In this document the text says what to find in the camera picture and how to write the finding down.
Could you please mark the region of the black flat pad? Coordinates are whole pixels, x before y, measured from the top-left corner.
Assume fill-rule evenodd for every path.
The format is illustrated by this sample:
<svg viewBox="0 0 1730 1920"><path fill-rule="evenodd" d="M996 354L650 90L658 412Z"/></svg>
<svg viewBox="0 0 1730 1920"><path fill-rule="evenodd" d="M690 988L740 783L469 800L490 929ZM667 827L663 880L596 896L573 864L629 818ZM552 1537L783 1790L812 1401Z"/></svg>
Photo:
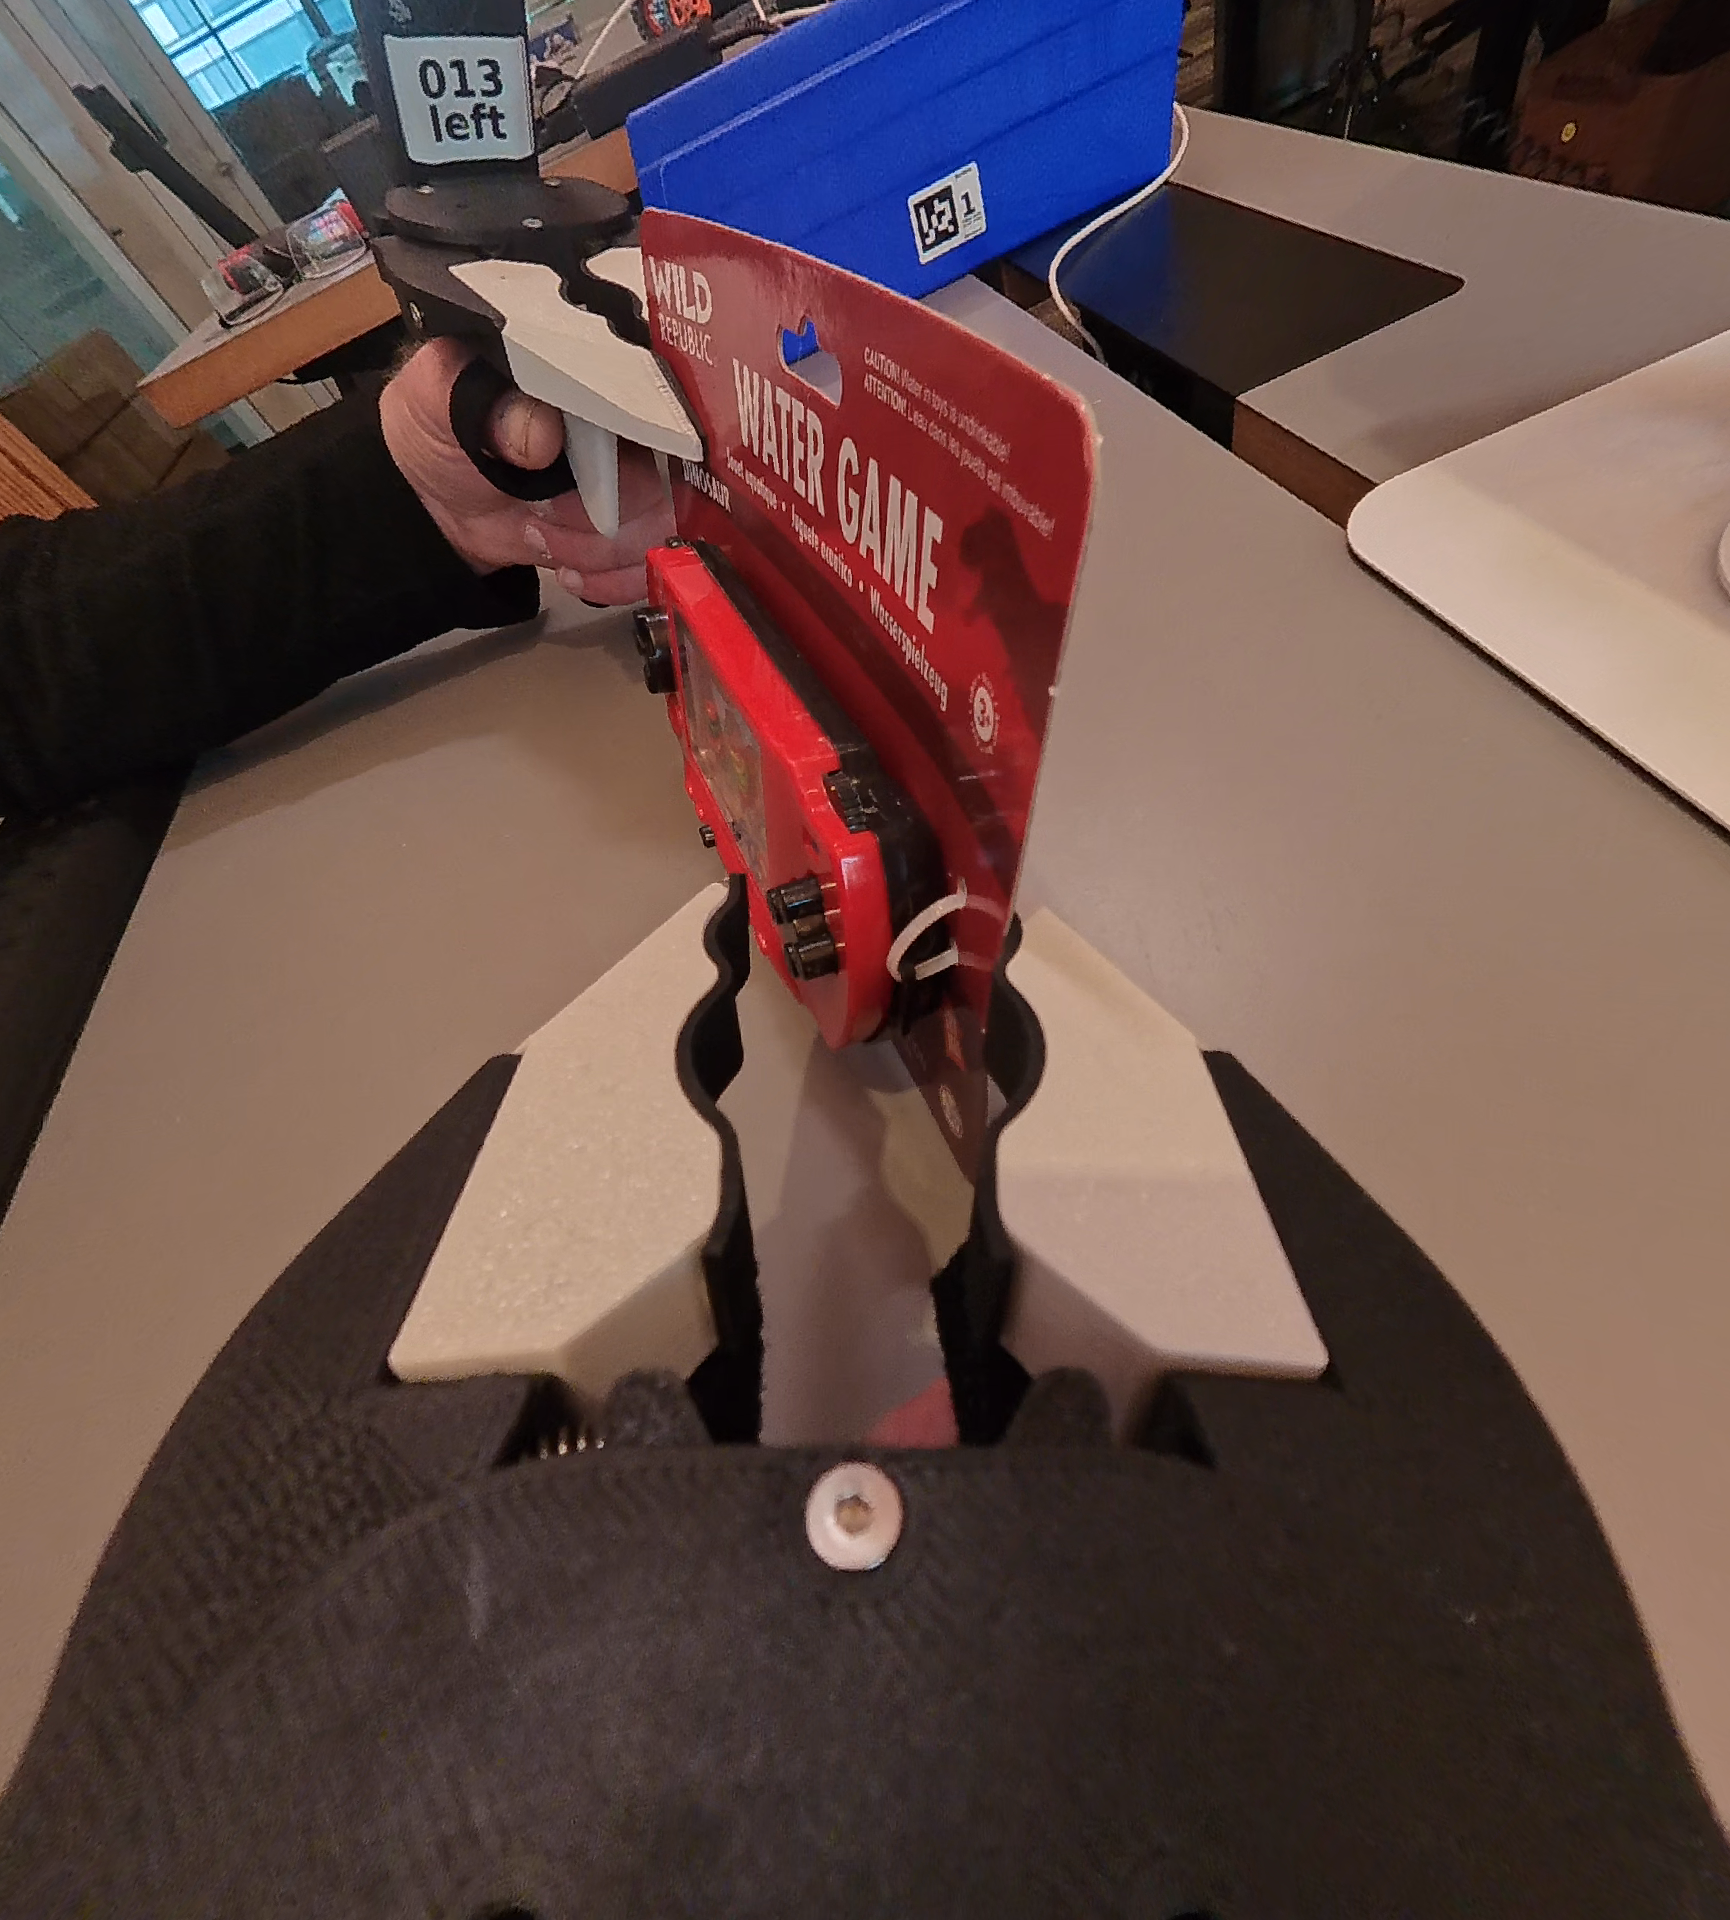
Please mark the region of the black flat pad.
<svg viewBox="0 0 1730 1920"><path fill-rule="evenodd" d="M1227 444L1237 397L1450 298L1461 278L1168 185L1073 250L1057 283L1112 371Z"/></svg>

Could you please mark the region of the grey storage box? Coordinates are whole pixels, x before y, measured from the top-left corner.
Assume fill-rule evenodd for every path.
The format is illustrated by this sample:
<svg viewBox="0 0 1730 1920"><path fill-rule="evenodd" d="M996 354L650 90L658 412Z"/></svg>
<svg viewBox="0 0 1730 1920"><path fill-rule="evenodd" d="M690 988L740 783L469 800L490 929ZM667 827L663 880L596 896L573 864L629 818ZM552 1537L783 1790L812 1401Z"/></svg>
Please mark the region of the grey storage box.
<svg viewBox="0 0 1730 1920"><path fill-rule="evenodd" d="M283 74L210 110L271 207L297 219L335 187L364 224L381 216L391 185L378 122L304 74Z"/></svg>

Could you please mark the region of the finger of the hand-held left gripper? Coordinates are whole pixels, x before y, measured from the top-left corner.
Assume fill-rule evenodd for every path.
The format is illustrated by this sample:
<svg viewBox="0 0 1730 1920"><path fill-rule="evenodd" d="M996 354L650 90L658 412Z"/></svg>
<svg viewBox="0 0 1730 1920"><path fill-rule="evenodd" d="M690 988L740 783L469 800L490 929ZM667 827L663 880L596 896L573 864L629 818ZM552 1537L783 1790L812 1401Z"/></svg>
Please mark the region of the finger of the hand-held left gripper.
<svg viewBox="0 0 1730 1920"><path fill-rule="evenodd" d="M488 303L515 388L564 417L564 452L593 530L619 531L619 441L698 463L703 444L680 386L650 348L570 299L549 264L468 258L449 276Z"/></svg>
<svg viewBox="0 0 1730 1920"><path fill-rule="evenodd" d="M601 320L619 342L651 350L638 243L597 248L580 259L580 309Z"/></svg>

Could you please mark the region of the red handheld toy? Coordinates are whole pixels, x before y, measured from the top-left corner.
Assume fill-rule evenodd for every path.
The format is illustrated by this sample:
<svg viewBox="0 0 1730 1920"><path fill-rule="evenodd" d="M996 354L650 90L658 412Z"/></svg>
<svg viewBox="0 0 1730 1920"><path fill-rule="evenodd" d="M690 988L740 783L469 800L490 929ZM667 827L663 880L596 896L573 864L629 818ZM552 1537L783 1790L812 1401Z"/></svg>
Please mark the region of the red handheld toy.
<svg viewBox="0 0 1730 1920"><path fill-rule="evenodd" d="M639 226L702 431L639 651L760 953L896 1044L956 1161L1094 496L1085 403L932 307L687 214Z"/></svg>

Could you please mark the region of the clear safety glasses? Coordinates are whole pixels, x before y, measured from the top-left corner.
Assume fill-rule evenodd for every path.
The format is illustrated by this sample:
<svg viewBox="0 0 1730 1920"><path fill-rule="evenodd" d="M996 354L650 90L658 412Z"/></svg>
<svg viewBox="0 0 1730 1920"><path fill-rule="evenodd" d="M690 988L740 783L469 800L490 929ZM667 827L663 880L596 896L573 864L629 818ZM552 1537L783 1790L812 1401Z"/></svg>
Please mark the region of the clear safety glasses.
<svg viewBox="0 0 1730 1920"><path fill-rule="evenodd" d="M345 273L370 253L370 235L344 193L225 252L203 276L220 324L242 324L308 280Z"/></svg>

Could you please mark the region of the blue plastic bin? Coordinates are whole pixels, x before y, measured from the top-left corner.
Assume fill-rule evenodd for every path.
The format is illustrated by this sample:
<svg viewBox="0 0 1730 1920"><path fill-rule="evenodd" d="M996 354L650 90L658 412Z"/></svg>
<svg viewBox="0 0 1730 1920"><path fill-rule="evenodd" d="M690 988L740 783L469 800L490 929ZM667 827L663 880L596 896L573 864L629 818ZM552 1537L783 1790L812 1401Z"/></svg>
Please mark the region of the blue plastic bin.
<svg viewBox="0 0 1730 1920"><path fill-rule="evenodd" d="M1164 171L1183 14L830 4L638 108L638 191L926 296Z"/></svg>

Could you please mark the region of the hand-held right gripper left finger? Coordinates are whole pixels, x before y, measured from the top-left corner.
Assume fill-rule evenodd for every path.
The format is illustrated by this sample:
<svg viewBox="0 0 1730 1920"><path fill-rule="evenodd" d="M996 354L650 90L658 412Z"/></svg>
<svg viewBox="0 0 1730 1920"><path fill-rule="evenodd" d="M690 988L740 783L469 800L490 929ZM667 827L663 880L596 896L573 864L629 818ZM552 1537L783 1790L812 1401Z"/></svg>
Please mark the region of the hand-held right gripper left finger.
<svg viewBox="0 0 1730 1920"><path fill-rule="evenodd" d="M708 1434L762 1424L762 1303L734 1125L746 880L702 887L538 1028L388 1352L397 1380L690 1381Z"/></svg>

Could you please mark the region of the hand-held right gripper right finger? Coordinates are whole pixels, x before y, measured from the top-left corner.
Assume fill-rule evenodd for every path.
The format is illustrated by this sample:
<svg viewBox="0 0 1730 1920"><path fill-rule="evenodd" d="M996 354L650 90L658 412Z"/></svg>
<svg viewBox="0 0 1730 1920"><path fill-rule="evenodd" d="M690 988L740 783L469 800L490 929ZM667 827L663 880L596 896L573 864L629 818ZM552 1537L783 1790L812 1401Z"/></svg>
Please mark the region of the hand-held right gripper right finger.
<svg viewBox="0 0 1730 1920"><path fill-rule="evenodd" d="M1187 1025L1039 905L1005 936L996 1091L961 1248L935 1279L958 1439L1080 1369L1114 1437L1181 1374L1317 1380L1328 1352Z"/></svg>

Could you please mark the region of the brown paper bag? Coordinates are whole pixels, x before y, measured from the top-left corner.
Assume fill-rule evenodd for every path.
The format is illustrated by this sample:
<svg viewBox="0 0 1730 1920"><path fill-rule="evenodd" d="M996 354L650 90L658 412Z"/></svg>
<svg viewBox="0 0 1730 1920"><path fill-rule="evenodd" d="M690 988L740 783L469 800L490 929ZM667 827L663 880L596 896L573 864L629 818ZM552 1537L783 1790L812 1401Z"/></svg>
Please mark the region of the brown paper bag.
<svg viewBox="0 0 1730 1920"><path fill-rule="evenodd" d="M1539 59L1505 166L1715 212L1730 195L1730 2L1640 4Z"/></svg>

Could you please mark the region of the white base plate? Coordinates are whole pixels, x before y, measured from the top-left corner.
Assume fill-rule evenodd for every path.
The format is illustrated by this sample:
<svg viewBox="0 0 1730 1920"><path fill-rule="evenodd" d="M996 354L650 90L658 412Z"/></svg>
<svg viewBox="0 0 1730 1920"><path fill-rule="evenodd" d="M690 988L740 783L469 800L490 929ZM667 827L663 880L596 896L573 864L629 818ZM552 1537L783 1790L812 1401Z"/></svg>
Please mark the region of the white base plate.
<svg viewBox="0 0 1730 1920"><path fill-rule="evenodd" d="M1730 832L1730 329L1398 473L1345 538Z"/></svg>

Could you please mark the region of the person's left forearm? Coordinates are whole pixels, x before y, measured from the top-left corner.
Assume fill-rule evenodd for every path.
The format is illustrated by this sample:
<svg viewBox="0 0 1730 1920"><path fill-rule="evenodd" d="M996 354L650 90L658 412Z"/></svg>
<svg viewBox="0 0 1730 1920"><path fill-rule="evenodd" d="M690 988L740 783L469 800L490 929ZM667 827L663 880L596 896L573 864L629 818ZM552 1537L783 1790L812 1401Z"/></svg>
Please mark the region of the person's left forearm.
<svg viewBox="0 0 1730 1920"><path fill-rule="evenodd" d="M468 562L347 399L170 492L0 522L0 818L253 732L454 628L534 616L531 550Z"/></svg>

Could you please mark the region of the wooden side table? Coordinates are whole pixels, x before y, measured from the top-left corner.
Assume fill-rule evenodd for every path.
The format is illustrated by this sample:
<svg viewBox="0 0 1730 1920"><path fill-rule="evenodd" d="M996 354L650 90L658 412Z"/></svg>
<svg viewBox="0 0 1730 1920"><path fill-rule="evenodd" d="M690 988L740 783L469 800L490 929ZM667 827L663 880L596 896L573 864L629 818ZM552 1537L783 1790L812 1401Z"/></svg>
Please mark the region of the wooden side table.
<svg viewBox="0 0 1730 1920"><path fill-rule="evenodd" d="M361 259L349 271L301 280L253 317L224 325L206 320L138 381L138 395L172 425L193 425L286 377L310 379L310 365L397 320L396 296Z"/></svg>

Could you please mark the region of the person's left hand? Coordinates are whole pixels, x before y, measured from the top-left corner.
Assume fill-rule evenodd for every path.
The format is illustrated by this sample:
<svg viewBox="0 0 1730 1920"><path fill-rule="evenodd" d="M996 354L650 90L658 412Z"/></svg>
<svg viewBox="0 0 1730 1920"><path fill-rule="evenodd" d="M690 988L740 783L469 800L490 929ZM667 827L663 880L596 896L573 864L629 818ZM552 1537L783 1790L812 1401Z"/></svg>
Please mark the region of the person's left hand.
<svg viewBox="0 0 1730 1920"><path fill-rule="evenodd" d="M475 364L458 340L427 340L394 371L378 399L381 440L438 531L475 573L528 565L593 607L645 598L645 553L675 534L671 492L658 457L621 441L615 452L617 528L604 536L575 492L525 501L493 488L449 430L449 392Z"/></svg>

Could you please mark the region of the brown cardboard box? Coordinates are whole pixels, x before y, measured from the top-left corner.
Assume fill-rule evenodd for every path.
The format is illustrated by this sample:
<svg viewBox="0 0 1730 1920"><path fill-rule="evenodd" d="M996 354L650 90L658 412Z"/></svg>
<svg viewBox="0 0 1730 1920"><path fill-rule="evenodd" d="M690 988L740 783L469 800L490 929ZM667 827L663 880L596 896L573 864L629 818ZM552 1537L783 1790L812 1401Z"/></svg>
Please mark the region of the brown cardboard box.
<svg viewBox="0 0 1730 1920"><path fill-rule="evenodd" d="M200 427L173 427L138 394L139 367L93 328L0 394L3 413L99 506L118 506L228 468Z"/></svg>

